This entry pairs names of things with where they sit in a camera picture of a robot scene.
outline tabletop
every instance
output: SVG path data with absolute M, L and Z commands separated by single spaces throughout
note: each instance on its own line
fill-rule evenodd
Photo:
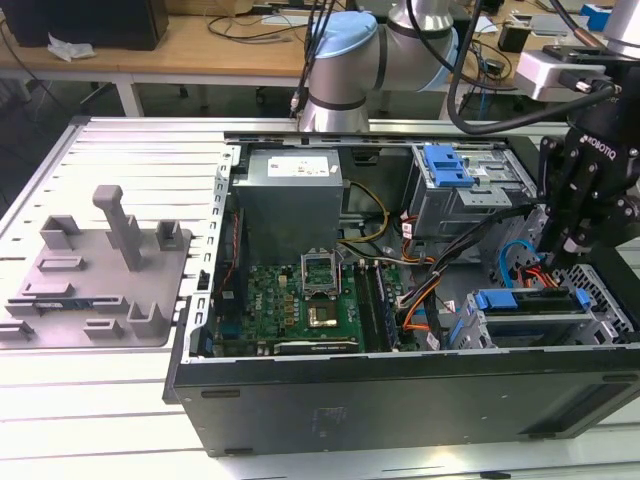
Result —
M 453 131 L 438 121 L 378 120 L 371 128 Z M 106 228 L 91 205 L 99 183 L 122 186 L 124 210 L 141 228 L 180 220 L 195 234 L 189 253 L 197 257 L 222 132 L 293 129 L 287 120 L 162 118 L 69 127 L 0 220 L 0 303 L 15 293 L 42 247 L 38 230 L 48 215 Z M 539 142 L 564 130 L 541 123 L 518 132 Z M 640 242 L 629 244 L 623 256 L 637 265 L 639 249 Z M 196 288 L 198 265 L 187 261 L 176 312 Z M 182 407 L 161 400 L 173 337 L 159 348 L 0 351 L 0 478 L 364 480 L 479 478 L 495 470 L 513 478 L 637 478 L 638 400 L 574 440 L 210 459 Z
M 509 15 L 517 10 L 520 13 L 545 13 L 533 0 L 506 0 L 498 15 L 491 19 L 502 28 Z M 242 17 L 238 23 L 249 24 L 259 17 Z M 287 33 L 290 41 L 265 45 L 232 42 L 211 34 L 204 16 L 170 16 L 169 28 L 153 51 L 132 51 L 112 48 L 96 48 L 93 58 L 76 60 L 67 63 L 54 57 L 46 48 L 23 48 L 11 37 L 10 42 L 17 55 L 33 70 L 61 71 L 109 71 L 127 73 L 157 74 L 209 74 L 209 75 L 245 75 L 298 77 L 303 65 L 303 44 L 295 35 Z M 223 20 L 216 28 L 224 30 Z M 229 33 L 234 35 L 253 35 L 283 28 L 282 26 L 262 25 L 260 22 L 250 26 L 233 25 Z M 306 29 L 298 29 L 304 38 Z M 497 48 L 500 33 L 476 34 L 476 38 L 487 45 Z M 535 37 L 530 35 L 525 49 L 540 49 L 553 43 L 551 37 Z M 503 83 L 513 81 L 519 54 L 505 53 L 512 63 L 512 72 Z M 485 49 L 483 56 L 502 60 L 498 53 Z M 0 68 L 17 67 L 15 60 L 6 48 L 0 48 Z M 468 55 L 465 70 L 469 76 L 475 77 L 478 71 L 473 55 Z

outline slotted aluminum table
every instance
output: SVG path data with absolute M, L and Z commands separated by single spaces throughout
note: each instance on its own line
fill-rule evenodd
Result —
M 15 293 L 39 252 L 44 219 L 71 214 L 81 228 L 105 228 L 91 194 L 98 184 L 116 183 L 125 191 L 125 211 L 141 228 L 175 218 L 196 236 L 177 312 L 196 286 L 223 132 L 293 129 L 287 120 L 260 119 L 71 125 L 0 221 L 0 300 Z M 537 142 L 564 129 L 539 124 L 518 132 Z M 439 121 L 373 121 L 372 130 L 454 132 Z M 631 242 L 621 253 L 635 266 L 639 249 L 640 242 Z M 173 334 L 161 348 L 1 351 L 0 478 L 479 478 L 487 471 L 512 478 L 640 476 L 640 400 L 575 440 L 213 460 L 182 407 L 161 400 L 172 342 Z

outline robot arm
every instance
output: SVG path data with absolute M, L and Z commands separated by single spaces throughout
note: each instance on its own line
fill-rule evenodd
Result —
M 449 0 L 419 0 L 415 4 L 424 35 L 442 57 L 455 61 L 458 38 L 451 28 Z M 444 83 L 446 75 L 415 34 L 404 0 L 389 12 L 384 26 L 378 26 L 368 13 L 334 13 L 309 76 L 309 100 L 300 129 L 368 131 L 368 92 L 421 92 Z
M 615 96 L 570 114 L 565 138 L 542 140 L 538 185 L 548 221 L 538 249 L 552 253 L 553 266 L 640 235 L 639 22 L 640 3 L 619 0 L 606 49 L 548 46 L 526 52 L 518 65 L 516 85 L 536 99 L 616 86 Z

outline desktop computer tower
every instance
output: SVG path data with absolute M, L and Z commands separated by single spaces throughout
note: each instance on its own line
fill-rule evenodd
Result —
M 49 34 L 94 47 L 154 50 L 169 25 L 164 0 L 0 0 L 7 25 L 23 47 Z

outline green circuit board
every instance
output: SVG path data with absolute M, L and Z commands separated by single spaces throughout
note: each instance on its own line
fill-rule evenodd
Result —
M 309 273 L 312 283 L 326 283 L 331 273 Z M 306 299 L 302 293 L 299 266 L 253 267 L 249 275 L 249 314 L 243 318 L 242 337 L 246 340 L 342 340 L 357 342 L 363 350 L 362 334 L 353 268 L 344 266 L 342 291 L 331 298 Z M 311 327 L 309 309 L 314 305 L 335 308 L 337 324 L 331 327 Z
M 366 352 L 355 281 L 360 268 L 340 266 L 338 295 L 309 296 L 303 292 L 300 265 L 251 267 L 246 311 L 235 330 L 224 322 L 218 326 L 224 333 L 216 342 L 224 347 L 225 356 L 269 355 L 274 345 L 296 341 L 353 342 L 358 352 Z M 399 271 L 395 267 L 380 271 L 386 301 L 395 313 L 395 298 L 403 293 Z M 315 265 L 307 274 L 307 284 L 332 282 L 329 264 Z

